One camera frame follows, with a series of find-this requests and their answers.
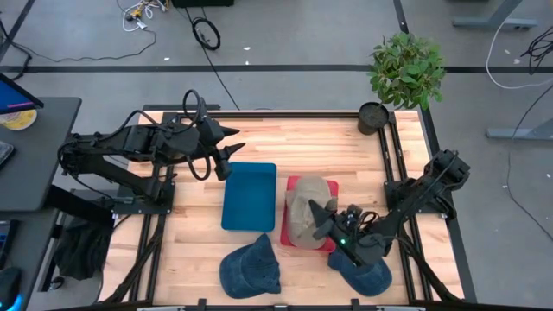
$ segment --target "red tray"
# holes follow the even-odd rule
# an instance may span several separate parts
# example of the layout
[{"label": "red tray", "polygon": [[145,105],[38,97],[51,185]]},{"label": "red tray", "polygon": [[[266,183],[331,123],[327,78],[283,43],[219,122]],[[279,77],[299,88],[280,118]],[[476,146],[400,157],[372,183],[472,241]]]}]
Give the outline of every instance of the red tray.
[{"label": "red tray", "polygon": [[[292,190],[294,187],[296,187],[296,182],[301,178],[301,176],[290,176],[288,178],[288,184],[286,185],[286,190]],[[330,194],[334,197],[338,197],[338,182],[336,181],[327,181],[328,188],[330,189]],[[282,245],[286,246],[292,246],[296,247],[295,245],[290,242],[288,238],[288,222],[286,220],[286,215],[288,211],[288,206],[286,205],[286,200],[284,200],[284,215],[283,215],[283,227],[280,231],[280,243]],[[334,241],[327,237],[327,240],[325,241],[325,244],[323,244],[320,248],[314,250],[314,251],[326,251],[326,252],[333,252],[336,249],[336,244]]]}]

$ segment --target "white cable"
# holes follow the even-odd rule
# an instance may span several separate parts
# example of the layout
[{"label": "white cable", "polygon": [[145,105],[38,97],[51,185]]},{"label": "white cable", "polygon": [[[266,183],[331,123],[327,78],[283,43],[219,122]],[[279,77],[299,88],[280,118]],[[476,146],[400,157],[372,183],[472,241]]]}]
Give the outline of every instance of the white cable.
[{"label": "white cable", "polygon": [[492,44],[490,45],[490,51],[488,52],[488,54],[487,54],[487,59],[486,59],[486,71],[487,71],[487,75],[490,76],[490,79],[493,81],[493,83],[494,83],[496,86],[499,86],[499,87],[504,88],[504,89],[506,89],[506,90],[517,90],[517,89],[521,89],[521,88],[525,88],[525,87],[529,87],[529,86],[543,86],[543,85],[546,85],[546,84],[550,83],[551,81],[553,81],[553,78],[547,79],[547,80],[545,80],[544,82],[538,83],[538,84],[529,84],[529,85],[523,85],[523,86],[503,86],[503,85],[501,85],[498,81],[496,81],[496,80],[493,78],[492,73],[490,73],[490,69],[488,68],[488,63],[490,62],[490,56],[492,56],[492,50],[493,50],[493,44],[495,43],[495,38],[497,38],[499,31],[501,30],[501,28],[503,27],[503,24],[507,21],[507,19],[508,19],[509,17],[510,17],[510,16],[508,16],[508,17],[501,23],[501,25],[499,25],[497,31],[495,32],[495,35],[493,35]]},{"label": "white cable", "polygon": [[[136,26],[136,27],[133,28],[133,29],[127,29],[127,28],[125,27],[125,22],[126,22],[125,17],[127,17],[127,15],[129,14],[129,11],[130,11],[131,9],[134,9],[134,8],[140,6],[140,5],[143,5],[144,1],[145,1],[145,0],[141,0],[139,3],[137,3],[137,4],[135,4],[135,5],[133,5],[133,6],[129,7],[129,8],[127,8],[127,10],[125,10],[125,11],[123,12],[123,30],[124,30],[124,31],[126,31],[126,32],[132,32],[132,31],[135,31],[135,30],[139,30],[139,29],[140,29],[139,26]],[[148,3],[148,4],[146,4],[146,6],[144,7],[143,11],[146,13],[146,17],[148,17],[149,19],[152,19],[152,18],[154,17],[154,12],[152,11],[151,8],[159,8],[159,5],[156,5],[156,4],[153,4],[153,3]]]}]

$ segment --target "concrete floor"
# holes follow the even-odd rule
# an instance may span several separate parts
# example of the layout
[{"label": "concrete floor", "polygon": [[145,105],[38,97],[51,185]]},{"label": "concrete floor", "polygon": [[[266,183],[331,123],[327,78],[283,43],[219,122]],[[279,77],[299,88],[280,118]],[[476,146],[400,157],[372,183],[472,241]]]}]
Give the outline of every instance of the concrete floor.
[{"label": "concrete floor", "polygon": [[[123,6],[134,4],[120,0]],[[410,31],[432,37],[442,46],[449,66],[483,66],[493,32],[456,29],[453,15],[489,15],[499,1],[403,1]],[[0,15],[9,28],[25,2],[4,0]],[[391,1],[237,0],[230,8],[206,8],[219,28],[222,47],[210,53],[216,65],[354,64],[370,61],[372,47],[399,30]],[[536,18],[529,31],[498,36],[492,66],[523,67],[518,57],[528,43],[550,27],[547,0],[525,1],[514,17]],[[193,16],[200,14],[192,9]],[[157,44],[142,55],[124,60],[67,61],[55,64],[35,57],[33,66],[166,66],[207,65],[188,21],[174,10],[157,10],[146,20],[157,32]],[[36,1],[19,29],[16,41],[52,58],[120,55],[140,50],[151,40],[143,32],[125,33],[113,0],[60,3]],[[513,65],[514,59],[522,62]],[[20,65],[12,48],[0,65]],[[546,59],[551,65],[553,57]],[[221,73],[243,109],[357,109],[375,99],[362,72]],[[496,74],[509,86],[541,81],[550,74]],[[35,96],[77,96],[83,105],[74,131],[114,130],[126,115],[145,104],[177,104],[183,90],[197,89],[209,103],[234,109],[213,73],[30,73],[19,82]],[[487,127],[514,126],[544,87],[516,91],[499,89],[483,73],[449,73],[442,83],[444,101],[431,105],[442,148],[458,149],[472,166],[464,188],[454,194],[461,233],[479,302],[553,308],[553,244],[507,196],[505,184],[508,142],[485,138]],[[523,125],[553,117],[553,94]],[[541,223],[553,232],[553,150],[549,143],[516,143],[512,149],[512,191]],[[95,187],[113,188],[100,179]],[[56,176],[55,183],[75,187]],[[53,293],[34,296],[29,309],[77,306],[96,295],[98,280],[71,282]]]}]

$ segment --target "blue baseball cap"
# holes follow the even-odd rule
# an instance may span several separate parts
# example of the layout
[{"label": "blue baseball cap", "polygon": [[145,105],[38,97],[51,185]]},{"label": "blue baseball cap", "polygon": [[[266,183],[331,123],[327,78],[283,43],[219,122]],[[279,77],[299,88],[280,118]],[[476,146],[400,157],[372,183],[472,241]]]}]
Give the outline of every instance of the blue baseball cap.
[{"label": "blue baseball cap", "polygon": [[328,266],[338,270],[349,286],[365,296],[380,295],[391,285],[390,268],[382,259],[375,264],[357,267],[340,248],[337,248],[328,257]]},{"label": "blue baseball cap", "polygon": [[231,298],[250,298],[264,293],[280,294],[280,270],[269,237],[226,256],[219,267],[221,285]]}]

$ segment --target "potted plant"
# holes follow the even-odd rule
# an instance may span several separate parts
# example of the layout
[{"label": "potted plant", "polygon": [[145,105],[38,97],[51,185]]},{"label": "potted plant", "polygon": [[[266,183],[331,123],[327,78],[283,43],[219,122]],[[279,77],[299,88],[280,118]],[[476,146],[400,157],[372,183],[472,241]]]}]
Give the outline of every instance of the potted plant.
[{"label": "potted plant", "polygon": [[371,135],[388,123],[388,110],[396,108],[426,110],[429,99],[442,101],[440,84],[445,75],[440,49],[424,38],[397,33],[374,47],[373,65],[369,67],[372,91],[380,103],[369,102],[359,109],[359,131]]}]

